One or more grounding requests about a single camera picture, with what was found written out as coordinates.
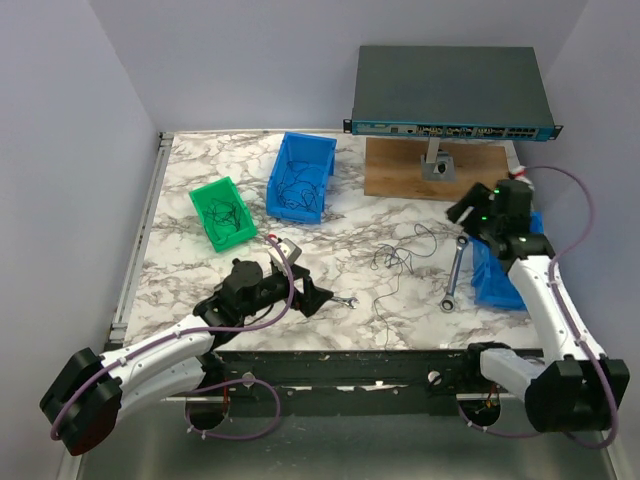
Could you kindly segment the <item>blue bin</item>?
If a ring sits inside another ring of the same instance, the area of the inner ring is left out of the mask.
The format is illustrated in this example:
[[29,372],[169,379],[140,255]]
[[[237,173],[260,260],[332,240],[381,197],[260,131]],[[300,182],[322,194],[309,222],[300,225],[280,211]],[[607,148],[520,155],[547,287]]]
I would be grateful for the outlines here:
[[337,140],[286,132],[266,191],[266,213],[281,220],[322,222]]
[[489,247],[475,238],[471,238],[470,243],[473,245],[471,285],[475,291],[475,304],[494,309],[525,311],[526,305],[522,297]]

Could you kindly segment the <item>green plastic bin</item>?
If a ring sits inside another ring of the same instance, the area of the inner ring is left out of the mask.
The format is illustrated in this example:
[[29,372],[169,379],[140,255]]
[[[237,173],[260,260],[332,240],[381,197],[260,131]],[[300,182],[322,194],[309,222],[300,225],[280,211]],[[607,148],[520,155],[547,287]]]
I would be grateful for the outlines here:
[[234,248],[257,235],[251,213],[230,177],[192,190],[189,197],[217,253]]

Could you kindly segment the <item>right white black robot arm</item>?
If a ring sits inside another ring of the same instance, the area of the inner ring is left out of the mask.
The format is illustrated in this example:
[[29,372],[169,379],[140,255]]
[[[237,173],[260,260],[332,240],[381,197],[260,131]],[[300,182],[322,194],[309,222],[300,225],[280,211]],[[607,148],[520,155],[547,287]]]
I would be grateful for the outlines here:
[[504,344],[472,344],[459,370],[461,382],[474,392],[493,383],[503,387],[523,402],[538,433],[614,436],[629,369],[606,354],[582,321],[556,252],[531,228],[532,200],[529,185],[503,179],[494,188],[474,184],[447,211],[451,222],[496,256],[526,306],[543,352],[542,363],[533,364]]

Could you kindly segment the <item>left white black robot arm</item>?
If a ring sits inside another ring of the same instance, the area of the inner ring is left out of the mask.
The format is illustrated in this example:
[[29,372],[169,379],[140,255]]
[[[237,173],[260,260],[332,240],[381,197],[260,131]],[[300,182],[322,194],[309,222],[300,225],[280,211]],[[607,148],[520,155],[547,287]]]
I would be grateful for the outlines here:
[[200,359],[249,330],[247,317],[278,302],[310,317],[334,296],[315,286],[306,268],[271,269],[264,275],[257,262],[235,260],[213,294],[176,325],[129,347],[74,353],[39,403],[51,439],[71,455],[82,455],[100,444],[119,418],[149,401],[191,389],[214,393],[222,372]]

